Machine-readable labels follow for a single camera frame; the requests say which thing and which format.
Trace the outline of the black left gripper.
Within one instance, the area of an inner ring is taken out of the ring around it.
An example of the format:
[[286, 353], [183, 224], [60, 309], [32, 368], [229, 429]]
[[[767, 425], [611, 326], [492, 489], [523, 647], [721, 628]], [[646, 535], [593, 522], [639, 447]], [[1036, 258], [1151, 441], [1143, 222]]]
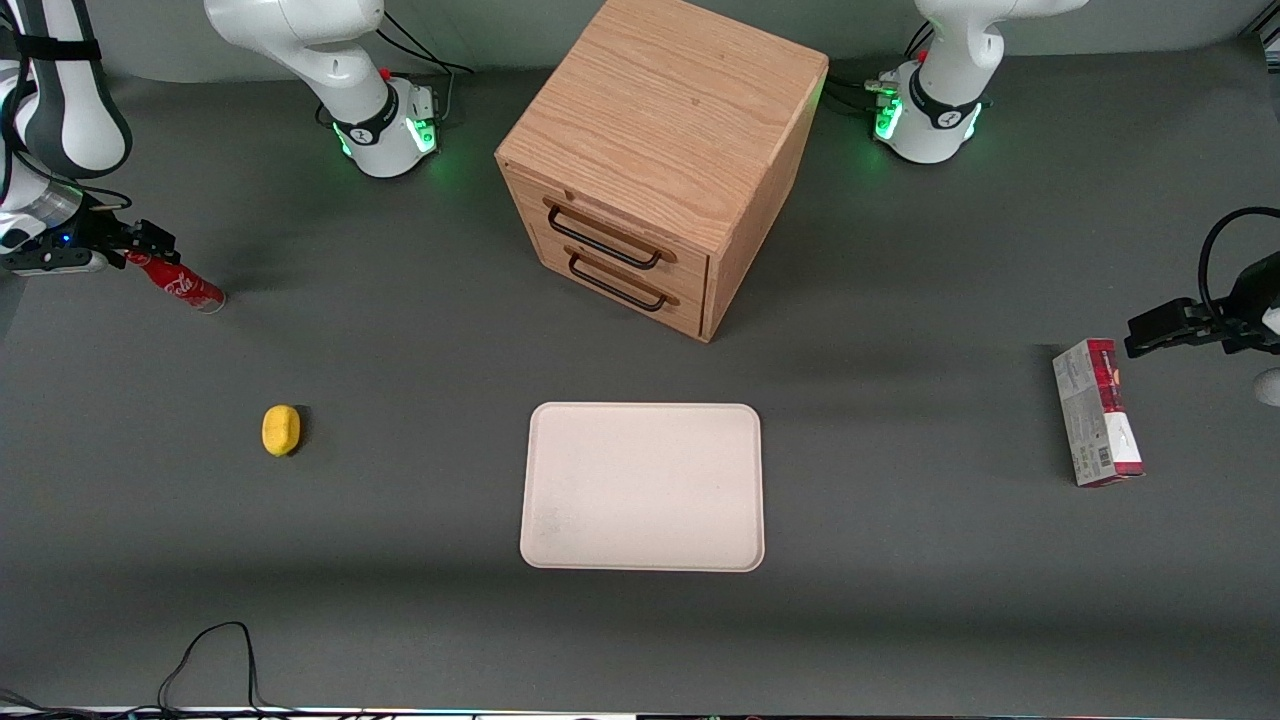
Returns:
[[1221, 343], [1226, 355], [1256, 350], [1279, 355], [1279, 255], [1248, 265], [1231, 291], [1216, 301], [1221, 320], [1231, 329], [1222, 334], [1203, 302], [1174, 299], [1128, 322], [1125, 351], [1138, 359], [1162, 348]]

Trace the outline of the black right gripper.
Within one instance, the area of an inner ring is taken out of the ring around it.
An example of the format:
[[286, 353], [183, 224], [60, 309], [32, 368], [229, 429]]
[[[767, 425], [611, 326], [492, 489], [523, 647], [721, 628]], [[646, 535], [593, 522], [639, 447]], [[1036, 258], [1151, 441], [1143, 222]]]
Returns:
[[175, 236], [148, 220], [125, 225], [110, 215], [78, 215], [55, 228], [63, 263], [155, 263], [180, 265]]

